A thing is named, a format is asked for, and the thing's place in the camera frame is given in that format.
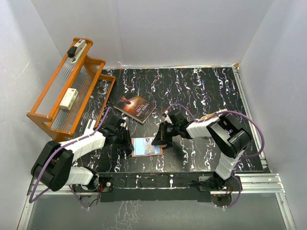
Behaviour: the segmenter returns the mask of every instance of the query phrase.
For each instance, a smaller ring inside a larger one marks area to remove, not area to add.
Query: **white backdrop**
[[[61,56],[30,0],[0,0],[0,229],[17,228],[30,170],[50,138],[26,113]]]
[[[280,174],[298,230],[307,226],[306,12],[306,0],[275,0],[240,64],[268,164]]]
[[[240,62],[271,0],[32,0],[63,56],[91,38],[107,68]]]

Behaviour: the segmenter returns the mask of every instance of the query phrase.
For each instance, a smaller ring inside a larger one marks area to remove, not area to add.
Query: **orange wooden rack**
[[[71,47],[80,39],[82,38],[74,38]],[[104,60],[87,56],[93,42],[83,39],[87,45],[79,60],[71,64],[71,59],[65,54],[32,110],[27,113],[34,123],[57,142],[73,137],[97,81],[106,80],[110,87],[96,122],[96,126],[98,125],[116,80],[114,76],[101,73],[106,63]],[[76,88],[79,92],[71,110],[59,107],[68,88]]]

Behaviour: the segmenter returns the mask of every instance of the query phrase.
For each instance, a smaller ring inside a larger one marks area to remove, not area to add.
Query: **black table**
[[[129,119],[132,138],[153,137],[158,130],[163,111],[174,103],[187,107],[196,118],[224,108],[245,114],[232,68],[110,69],[104,70],[103,73],[117,78],[108,106],[113,106],[128,91],[156,105],[154,112],[143,125]],[[95,118],[100,112],[108,87],[108,82],[97,83],[76,136],[82,135],[88,119]],[[240,118],[240,122],[250,131],[246,120]],[[188,173],[215,170],[220,150],[212,138],[188,140],[175,137],[173,140],[173,146],[164,149],[163,156],[132,157],[130,152],[119,151],[111,146],[81,157],[74,165],[87,166],[99,173]],[[253,140],[246,154],[256,151]],[[263,168],[260,158],[257,157],[243,160],[238,170],[263,171]]]

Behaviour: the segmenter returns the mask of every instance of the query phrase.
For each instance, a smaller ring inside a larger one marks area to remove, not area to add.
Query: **purple cable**
[[[180,105],[180,104],[172,104],[172,105],[170,105],[170,106],[167,108],[167,110],[168,110],[170,107],[174,106],[174,105],[179,105],[179,106],[183,107],[183,108],[193,117],[192,113],[191,113],[186,107],[184,107],[184,106],[182,106],[182,105]],[[215,118],[215,117],[217,117],[217,116],[219,116],[219,115],[221,115],[221,114],[236,114],[236,115],[238,115],[238,116],[241,116],[241,117],[247,119],[250,123],[252,123],[252,124],[255,126],[255,128],[257,129],[257,131],[258,131],[258,133],[259,133],[259,135],[260,135],[260,138],[261,138],[261,147],[260,147],[259,151],[258,151],[257,153],[255,153],[255,154],[253,154],[253,155],[241,156],[240,160],[238,161],[238,163],[237,163],[236,166],[234,167],[233,172],[231,173],[231,177],[234,178],[234,179],[238,182],[238,184],[239,184],[239,193],[238,193],[238,196],[237,196],[236,200],[235,200],[232,204],[230,204],[230,205],[228,206],[228,207],[232,207],[233,205],[235,205],[235,204],[238,202],[238,200],[239,200],[239,198],[240,198],[240,196],[241,196],[241,190],[242,190],[242,183],[241,183],[241,181],[240,181],[238,178],[235,177],[236,168],[237,168],[237,166],[239,165],[239,162],[240,162],[242,159],[254,158],[254,157],[259,156],[259,155],[262,153],[262,151],[263,151],[263,149],[264,149],[264,136],[263,136],[263,133],[262,133],[260,127],[259,127],[252,119],[250,119],[248,116],[246,116],[246,115],[244,115],[244,114],[242,114],[242,113],[236,112],[236,111],[228,111],[228,110],[227,110],[227,111],[221,111],[221,112],[216,113],[216,114],[214,114],[213,116],[209,117],[208,119],[199,120],[197,123],[201,123],[201,122],[204,122],[204,121],[209,121],[209,120],[211,120],[211,119],[213,119],[213,118]]]
[[[72,187],[69,185],[68,186],[70,189],[71,189],[71,192],[75,195],[75,197],[80,201],[80,203],[85,207],[85,208],[87,208],[87,209],[89,209],[90,207],[86,204],[86,203],[84,203],[81,199],[80,199],[80,197],[78,197],[78,195],[75,193],[75,191],[72,189]]]
[[[239,193],[238,193],[238,196],[236,197],[236,200],[232,204],[227,206],[227,207],[232,207],[233,205],[235,205],[238,202],[238,200],[239,200],[239,198],[241,196],[241,190],[242,190],[242,183],[240,182],[240,180],[238,178],[236,178],[234,175],[232,175],[231,177],[234,178],[238,182],[238,184],[239,184]]]
[[[61,151],[63,148],[65,148],[65,147],[67,147],[67,146],[69,146],[69,145],[72,145],[72,144],[76,143],[76,142],[79,141],[79,140],[83,140],[83,139],[86,139],[86,138],[88,138],[88,137],[94,135],[95,132],[101,127],[102,123],[104,123],[104,121],[105,121],[105,119],[106,119],[106,116],[107,116],[107,114],[108,114],[108,112],[109,112],[110,110],[112,110],[113,114],[115,114],[113,108],[108,107],[108,109],[106,110],[106,113],[105,113],[105,115],[103,116],[101,122],[99,123],[98,127],[95,129],[95,131],[94,131],[92,134],[87,135],[87,136],[82,137],[82,138],[79,138],[78,140],[74,140],[74,141],[72,141],[72,142],[69,142],[69,143],[67,143],[67,144],[65,144],[65,145],[62,145],[61,147],[59,147],[58,149],[56,149],[56,150],[54,151],[54,153],[51,154],[51,156],[48,158],[48,160],[47,160],[46,163],[44,164],[44,166],[43,166],[43,168],[42,168],[40,174],[39,174],[38,177],[37,177],[36,183],[35,183],[35,185],[34,185],[34,187],[33,187],[33,190],[32,190],[32,192],[31,192],[31,194],[30,194],[29,203],[33,203],[33,202],[36,201],[42,194],[44,194],[46,191],[49,190],[49,188],[47,188],[47,189],[45,189],[43,192],[41,192],[40,194],[38,194],[35,198],[33,198],[33,196],[34,196],[34,194],[35,194],[35,191],[36,191],[36,189],[37,189],[38,183],[39,183],[40,180],[42,179],[42,176],[43,176],[43,174],[44,174],[44,172],[45,172],[47,166],[48,166],[49,163],[51,162],[52,158],[53,158],[59,151]]]
[[[181,105],[181,104],[178,104],[178,103],[171,104],[166,110],[168,110],[170,107],[174,107],[175,105],[179,105],[180,107],[184,108],[184,109],[191,115],[191,117],[193,118],[193,120],[195,120],[195,118],[194,118],[193,114],[190,112],[190,110],[187,109],[186,107],[184,107],[184,106]]]
[[[242,156],[241,158],[250,159],[250,158],[254,158],[254,157],[259,156],[264,149],[264,136],[263,136],[263,133],[262,133],[260,127],[252,119],[250,119],[248,116],[246,116],[242,113],[236,112],[236,111],[230,111],[230,110],[228,111],[227,110],[227,111],[221,111],[219,113],[216,113],[213,116],[209,117],[208,119],[200,120],[200,121],[198,121],[198,123],[204,122],[204,121],[209,121],[209,120],[211,120],[211,119],[213,119],[213,118],[215,118],[215,117],[217,117],[218,115],[221,115],[221,114],[236,114],[238,116],[241,116],[241,117],[247,119],[250,123],[252,123],[254,125],[254,127],[257,129],[257,131],[260,135],[260,138],[261,138],[261,147],[260,147],[260,149],[257,153],[255,153],[253,155],[249,155],[249,156]]]

